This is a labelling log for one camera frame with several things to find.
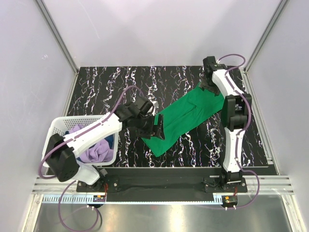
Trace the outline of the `green t shirt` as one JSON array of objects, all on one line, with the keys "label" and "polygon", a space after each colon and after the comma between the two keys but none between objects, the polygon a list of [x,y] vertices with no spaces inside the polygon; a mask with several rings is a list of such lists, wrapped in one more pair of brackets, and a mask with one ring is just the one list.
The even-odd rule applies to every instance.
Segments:
[{"label": "green t shirt", "polygon": [[163,115],[165,139],[152,137],[143,141],[156,157],[160,157],[177,142],[179,137],[219,112],[223,104],[222,94],[215,95],[196,87],[160,112]]}]

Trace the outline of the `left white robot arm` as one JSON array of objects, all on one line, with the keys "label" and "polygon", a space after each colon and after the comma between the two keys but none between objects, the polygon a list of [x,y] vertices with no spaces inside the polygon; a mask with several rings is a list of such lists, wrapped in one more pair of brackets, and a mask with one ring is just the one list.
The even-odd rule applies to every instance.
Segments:
[{"label": "left white robot arm", "polygon": [[104,187],[102,174],[95,165],[82,163],[77,158],[102,139],[113,136],[114,150],[118,147],[118,134],[126,128],[136,128],[137,135],[150,139],[165,139],[163,115],[154,114],[157,102],[139,97],[134,102],[116,105],[109,113],[83,129],[60,135],[55,133],[46,140],[46,150],[42,159],[53,171],[59,182],[71,179],[86,183],[93,191]]}]

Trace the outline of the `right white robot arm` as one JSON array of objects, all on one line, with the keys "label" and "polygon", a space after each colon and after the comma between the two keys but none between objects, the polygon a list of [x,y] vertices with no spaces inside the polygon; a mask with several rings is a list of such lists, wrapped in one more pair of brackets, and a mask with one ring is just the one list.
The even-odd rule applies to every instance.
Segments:
[{"label": "right white robot arm", "polygon": [[215,187],[235,191],[241,184],[243,168],[239,160],[245,131],[251,123],[252,97],[244,93],[232,80],[229,69],[214,56],[203,59],[204,76],[199,87],[224,98],[221,123],[225,129],[226,145],[222,173]]}]

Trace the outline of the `dark blue t shirt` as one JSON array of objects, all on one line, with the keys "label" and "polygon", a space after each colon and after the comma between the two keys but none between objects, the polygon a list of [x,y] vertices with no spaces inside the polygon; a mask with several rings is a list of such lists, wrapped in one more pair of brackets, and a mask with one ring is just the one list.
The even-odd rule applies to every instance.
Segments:
[{"label": "dark blue t shirt", "polygon": [[104,139],[108,142],[109,148],[112,149],[113,148],[113,143],[114,143],[113,135],[107,136]]}]

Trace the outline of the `lilac t shirt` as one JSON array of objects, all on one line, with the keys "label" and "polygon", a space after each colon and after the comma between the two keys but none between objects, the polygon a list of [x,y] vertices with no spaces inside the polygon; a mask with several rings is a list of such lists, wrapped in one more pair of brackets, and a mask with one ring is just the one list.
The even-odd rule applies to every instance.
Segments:
[{"label": "lilac t shirt", "polygon": [[89,147],[79,157],[76,158],[82,163],[101,163],[110,162],[114,158],[114,149],[109,148],[109,144],[105,139],[97,142]]}]

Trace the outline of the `left orange connector box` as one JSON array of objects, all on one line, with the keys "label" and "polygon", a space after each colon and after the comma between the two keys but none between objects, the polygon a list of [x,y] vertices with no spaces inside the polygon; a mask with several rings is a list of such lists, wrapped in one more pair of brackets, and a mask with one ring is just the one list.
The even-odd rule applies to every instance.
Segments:
[{"label": "left orange connector box", "polygon": [[106,195],[94,195],[93,202],[106,202]]}]

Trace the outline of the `orange connector box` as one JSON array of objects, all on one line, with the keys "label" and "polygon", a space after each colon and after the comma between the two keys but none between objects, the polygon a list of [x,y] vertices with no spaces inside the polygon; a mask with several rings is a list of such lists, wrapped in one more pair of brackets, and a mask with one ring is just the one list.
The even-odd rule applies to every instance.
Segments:
[{"label": "orange connector box", "polygon": [[235,196],[225,196],[223,198],[223,203],[226,203],[226,204],[237,204],[238,203],[238,197],[235,195]]},{"label": "orange connector box", "polygon": [[106,202],[106,195],[94,195],[93,202]]}]

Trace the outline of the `right orange connector box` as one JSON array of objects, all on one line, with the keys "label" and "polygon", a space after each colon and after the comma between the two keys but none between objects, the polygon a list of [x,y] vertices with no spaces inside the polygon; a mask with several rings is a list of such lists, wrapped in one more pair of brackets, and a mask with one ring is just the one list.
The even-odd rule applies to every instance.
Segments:
[{"label": "right orange connector box", "polygon": [[235,195],[235,196],[225,196],[223,198],[223,203],[226,203],[226,204],[237,204],[238,203],[238,197]]}]

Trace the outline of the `white plastic laundry basket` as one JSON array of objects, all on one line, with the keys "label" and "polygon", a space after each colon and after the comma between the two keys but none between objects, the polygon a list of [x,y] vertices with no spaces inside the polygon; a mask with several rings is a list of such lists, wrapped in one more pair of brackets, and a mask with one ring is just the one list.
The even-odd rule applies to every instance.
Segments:
[{"label": "white plastic laundry basket", "polygon": [[79,157],[89,147],[101,141],[107,136],[114,137],[114,158],[110,162],[87,163],[95,166],[107,166],[114,163],[118,150],[118,137],[122,129],[122,123],[116,115],[112,115],[107,121],[103,121],[108,117],[105,115],[90,116],[64,116],[54,119],[48,130],[42,156],[44,157],[51,148],[48,147],[50,138],[58,134],[64,141],[72,139],[67,143],[68,147],[73,148],[75,157]]}]

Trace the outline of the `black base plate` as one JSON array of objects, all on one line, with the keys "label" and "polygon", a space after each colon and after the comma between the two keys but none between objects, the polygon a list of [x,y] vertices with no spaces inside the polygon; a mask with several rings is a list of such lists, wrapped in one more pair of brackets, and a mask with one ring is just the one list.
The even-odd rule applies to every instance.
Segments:
[{"label": "black base plate", "polygon": [[77,191],[107,193],[108,202],[206,202],[212,194],[246,193],[245,180],[224,183],[221,168],[102,168],[95,187],[81,181]]}]

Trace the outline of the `left aluminium frame post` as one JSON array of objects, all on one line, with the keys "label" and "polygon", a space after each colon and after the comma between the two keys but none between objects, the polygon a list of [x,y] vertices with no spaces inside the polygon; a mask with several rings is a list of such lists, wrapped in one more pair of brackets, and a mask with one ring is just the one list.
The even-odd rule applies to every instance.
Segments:
[{"label": "left aluminium frame post", "polygon": [[46,4],[44,3],[43,0],[34,0],[34,2],[36,3],[39,11],[41,12],[48,28],[50,29],[57,45],[59,46],[61,52],[63,53],[67,63],[69,64],[70,68],[72,69],[72,71],[74,72],[74,74],[77,74],[79,71],[78,66],[76,65],[75,61],[73,60],[72,55],[70,54],[64,40],[62,39],[60,32],[57,29],[57,26],[46,6]]}]

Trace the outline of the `aluminium frame post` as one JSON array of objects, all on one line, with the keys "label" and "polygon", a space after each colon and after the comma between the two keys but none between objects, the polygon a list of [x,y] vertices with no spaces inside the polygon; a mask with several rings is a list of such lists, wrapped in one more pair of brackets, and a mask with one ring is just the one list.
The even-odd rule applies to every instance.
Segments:
[{"label": "aluminium frame post", "polygon": [[270,36],[271,32],[273,31],[277,21],[279,20],[281,14],[283,13],[284,9],[288,5],[289,0],[280,0],[279,4],[277,5],[274,13],[272,14],[266,28],[264,29],[257,45],[255,46],[249,60],[247,61],[246,65],[244,66],[244,71],[247,73],[251,66],[253,65],[254,61],[256,60],[258,54],[263,48],[263,45],[267,41],[268,37]]},{"label": "aluminium frame post", "polygon": [[57,29],[57,26],[46,6],[46,4],[44,3],[43,0],[34,0],[34,2],[36,3],[39,11],[41,12],[48,28],[50,29],[57,45],[59,46],[61,52],[63,53],[67,63],[69,64],[70,68],[72,69],[72,71],[74,72],[74,74],[77,74],[79,71],[78,66],[76,65],[75,61],[73,60],[72,55],[70,54],[64,40],[62,39],[60,32]]}]

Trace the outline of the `right aluminium frame post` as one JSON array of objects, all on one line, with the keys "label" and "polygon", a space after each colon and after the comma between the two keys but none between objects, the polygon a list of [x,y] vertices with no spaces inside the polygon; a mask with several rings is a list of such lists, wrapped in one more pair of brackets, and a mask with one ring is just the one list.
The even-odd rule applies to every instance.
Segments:
[{"label": "right aluminium frame post", "polygon": [[258,54],[263,48],[263,45],[267,41],[268,37],[270,36],[271,32],[273,31],[277,21],[279,20],[281,14],[283,13],[284,9],[288,5],[289,0],[280,0],[279,4],[277,5],[274,13],[272,14],[266,28],[264,29],[257,45],[255,46],[249,60],[247,61],[246,65],[244,66],[244,71],[247,73],[251,66],[253,65],[254,61],[256,60]]}]

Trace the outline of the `aluminium front rail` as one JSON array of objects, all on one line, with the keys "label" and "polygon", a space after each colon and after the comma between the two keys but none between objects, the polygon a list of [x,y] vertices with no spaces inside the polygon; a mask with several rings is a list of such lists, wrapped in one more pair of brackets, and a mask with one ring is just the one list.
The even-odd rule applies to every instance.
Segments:
[{"label": "aluminium front rail", "polygon": [[[261,175],[257,180],[255,176],[244,177],[249,194],[255,194],[260,186],[261,195],[292,195],[294,193],[290,179],[286,175]],[[70,181],[62,182],[55,179],[43,180],[37,178],[32,189],[32,194],[60,194]]]}]

